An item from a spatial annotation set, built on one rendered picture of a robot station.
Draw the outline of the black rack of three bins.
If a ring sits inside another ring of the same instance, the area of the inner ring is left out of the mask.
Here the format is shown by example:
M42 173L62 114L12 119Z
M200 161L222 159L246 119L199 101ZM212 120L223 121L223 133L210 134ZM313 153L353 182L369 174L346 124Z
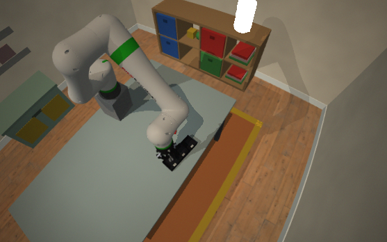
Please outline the black rack of three bins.
M176 149L175 155L173 155L173 160L163 160L163 163L171 171L177 167L180 162L190 153L190 151L197 145L197 141L192 139L190 136L186 136L179 144ZM174 164L174 165L173 165ZM173 165L173 166L172 166Z

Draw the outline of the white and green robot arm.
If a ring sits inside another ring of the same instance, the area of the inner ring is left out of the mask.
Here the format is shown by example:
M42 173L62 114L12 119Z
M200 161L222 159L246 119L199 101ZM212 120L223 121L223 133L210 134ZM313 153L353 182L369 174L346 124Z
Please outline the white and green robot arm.
M77 104L85 104L98 92L101 98L107 100L120 94L121 86L111 63L98 59L104 53L159 105L162 112L147 127L147 137L160 153L170 152L174 147L171 137L188 117L189 107L156 71L133 36L115 16L97 16L54 47L53 63L67 82L69 98Z

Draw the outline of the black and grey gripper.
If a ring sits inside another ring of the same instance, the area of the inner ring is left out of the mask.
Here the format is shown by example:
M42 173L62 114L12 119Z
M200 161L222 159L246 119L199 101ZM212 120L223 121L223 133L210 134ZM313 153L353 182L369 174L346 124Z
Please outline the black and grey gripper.
M175 153L176 153L177 147L178 147L178 145L176 143L174 143L174 147L172 148L172 150L170 152L168 152L168 153L160 153L159 152L159 154L157 154L156 156L158 157L158 159L163 159L165 161L168 159L171 162L171 159L173 160L173 155L175 155ZM163 155L166 155L166 156L163 156ZM170 157L168 155L170 155Z

